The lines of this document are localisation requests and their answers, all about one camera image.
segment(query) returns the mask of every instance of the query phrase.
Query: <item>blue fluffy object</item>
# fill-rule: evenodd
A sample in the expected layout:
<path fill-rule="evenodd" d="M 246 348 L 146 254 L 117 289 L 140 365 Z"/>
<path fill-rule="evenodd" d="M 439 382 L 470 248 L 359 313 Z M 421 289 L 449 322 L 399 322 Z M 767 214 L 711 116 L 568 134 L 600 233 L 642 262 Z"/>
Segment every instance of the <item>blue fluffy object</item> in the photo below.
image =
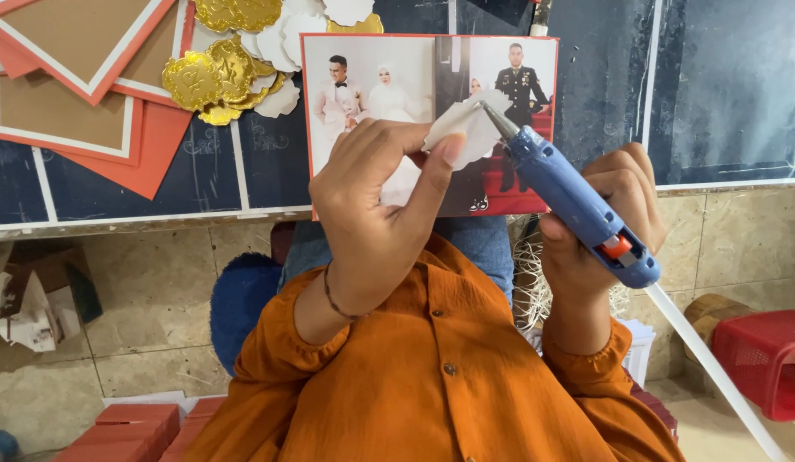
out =
<path fill-rule="evenodd" d="M 215 354 L 230 376 L 235 360 L 260 311 L 278 293 L 281 267 L 259 253 L 244 253 L 223 269 L 210 300 L 209 329 Z"/>

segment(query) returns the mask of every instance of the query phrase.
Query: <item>military uniform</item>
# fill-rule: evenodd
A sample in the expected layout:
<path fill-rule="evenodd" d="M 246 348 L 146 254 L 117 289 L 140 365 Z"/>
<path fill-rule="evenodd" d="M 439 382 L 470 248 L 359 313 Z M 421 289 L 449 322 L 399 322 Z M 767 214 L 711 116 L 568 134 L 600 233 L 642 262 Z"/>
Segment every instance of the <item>military uniform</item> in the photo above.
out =
<path fill-rule="evenodd" d="M 540 80 L 537 73 L 532 68 L 521 66 L 516 71 L 514 68 L 506 68 L 500 71 L 495 88 L 503 91 L 512 100 L 512 107 L 506 110 L 506 117 L 511 119 L 519 126 L 531 125 L 531 113 L 537 112 L 535 109 L 544 104 L 549 104 L 549 99 L 540 88 Z M 535 100 L 531 99 L 531 92 L 535 93 Z M 528 189 L 522 178 L 518 178 L 520 191 Z M 514 166 L 508 158 L 504 161 L 503 185 L 500 192 L 505 193 L 514 184 Z"/>

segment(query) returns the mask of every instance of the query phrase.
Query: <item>wedding invitation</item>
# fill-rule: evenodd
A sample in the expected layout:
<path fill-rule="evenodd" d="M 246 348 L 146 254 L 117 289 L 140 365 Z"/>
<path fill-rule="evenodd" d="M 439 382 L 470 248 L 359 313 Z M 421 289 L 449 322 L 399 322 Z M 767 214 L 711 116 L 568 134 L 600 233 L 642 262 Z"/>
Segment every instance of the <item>wedding invitation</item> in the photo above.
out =
<path fill-rule="evenodd" d="M 303 34 L 301 46 L 312 176 L 341 133 L 365 118 L 432 122 L 485 90 L 506 95 L 516 124 L 552 139 L 557 38 Z M 420 174 L 404 158 L 381 202 L 405 205 Z M 547 210 L 498 143 L 453 173 L 440 216 Z"/>

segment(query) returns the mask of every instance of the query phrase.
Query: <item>stack of red boxes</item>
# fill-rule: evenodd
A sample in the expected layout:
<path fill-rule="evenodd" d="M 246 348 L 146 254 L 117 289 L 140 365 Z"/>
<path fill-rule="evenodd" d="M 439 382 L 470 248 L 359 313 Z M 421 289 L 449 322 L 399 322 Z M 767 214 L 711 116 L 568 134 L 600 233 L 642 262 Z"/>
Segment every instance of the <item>stack of red boxes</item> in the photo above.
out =
<path fill-rule="evenodd" d="M 53 462 L 158 462 L 179 430 L 177 404 L 113 404 Z"/>
<path fill-rule="evenodd" d="M 160 462 L 182 462 L 184 453 L 187 452 L 187 448 L 192 444 L 192 440 L 198 436 L 198 433 L 209 422 L 215 411 L 221 407 L 221 403 L 225 399 L 226 397 L 223 396 L 198 400 L 198 404 L 184 419 L 184 426 L 181 427 L 181 432 L 178 433 L 175 441 L 163 453 Z"/>

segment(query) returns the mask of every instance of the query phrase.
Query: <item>bracelet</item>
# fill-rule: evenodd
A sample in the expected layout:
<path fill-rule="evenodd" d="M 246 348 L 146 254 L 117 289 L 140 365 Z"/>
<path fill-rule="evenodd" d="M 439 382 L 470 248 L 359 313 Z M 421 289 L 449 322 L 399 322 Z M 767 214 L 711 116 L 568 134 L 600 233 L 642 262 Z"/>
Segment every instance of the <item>bracelet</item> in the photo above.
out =
<path fill-rule="evenodd" d="M 326 269 L 323 270 L 323 291 L 326 292 L 326 299 L 329 300 L 329 305 L 339 315 L 341 315 L 341 316 L 343 316 L 346 319 L 351 320 L 351 321 L 356 321 L 356 320 L 361 319 L 362 317 L 369 316 L 370 313 L 366 313 L 363 316 L 348 315 L 348 314 L 344 313 L 343 311 L 341 311 L 341 309 L 338 308 L 338 305 L 336 305 L 335 302 L 332 300 L 332 295 L 329 294 L 329 279 L 328 279 L 329 278 L 329 266 L 331 264 L 332 264 L 332 261 L 330 261 L 329 264 L 326 265 Z"/>

